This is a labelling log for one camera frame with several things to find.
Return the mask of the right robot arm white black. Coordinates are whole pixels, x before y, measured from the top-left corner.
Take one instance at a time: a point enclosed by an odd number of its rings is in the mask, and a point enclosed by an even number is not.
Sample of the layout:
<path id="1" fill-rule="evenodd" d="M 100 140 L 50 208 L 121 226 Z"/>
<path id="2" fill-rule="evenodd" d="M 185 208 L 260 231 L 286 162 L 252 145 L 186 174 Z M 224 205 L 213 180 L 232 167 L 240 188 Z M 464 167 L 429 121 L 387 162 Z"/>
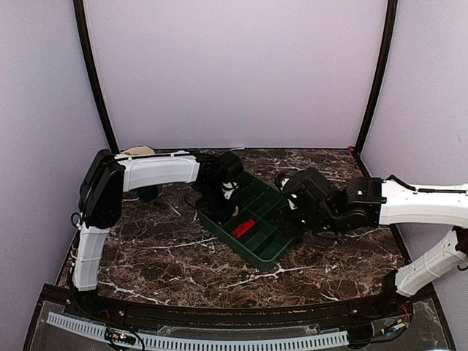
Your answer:
<path id="1" fill-rule="evenodd" d="M 364 227 L 440 224 L 447 234 L 418 259 L 389 273 L 385 291 L 373 302 L 380 317 L 389 317 L 421 288 L 467 261 L 467 185 L 421 186 L 395 177 L 360 177 L 343 189 L 314 168 L 279 175 L 276 186 L 286 198 L 281 226 L 291 234 L 310 231 L 348 233 Z"/>

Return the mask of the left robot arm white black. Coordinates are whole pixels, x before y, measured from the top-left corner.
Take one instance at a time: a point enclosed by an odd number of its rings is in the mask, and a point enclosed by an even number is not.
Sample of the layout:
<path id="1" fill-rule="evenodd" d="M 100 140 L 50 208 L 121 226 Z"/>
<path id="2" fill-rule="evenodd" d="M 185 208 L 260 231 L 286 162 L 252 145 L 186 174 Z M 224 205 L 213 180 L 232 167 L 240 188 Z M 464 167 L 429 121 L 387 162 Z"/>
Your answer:
<path id="1" fill-rule="evenodd" d="M 153 192 L 163 184 L 190 184 L 200 194 L 196 211 L 224 224 L 238 209 L 230 198 L 243 171 L 240 158 L 231 151 L 219 156 L 202 151 L 137 155 L 99 151 L 80 185 L 76 214 L 80 237 L 72 273 L 72 283 L 79 292 L 75 308 L 88 319 L 103 313 L 102 301 L 89 291 L 97 288 L 105 240 L 121 217 L 124 193 Z"/>

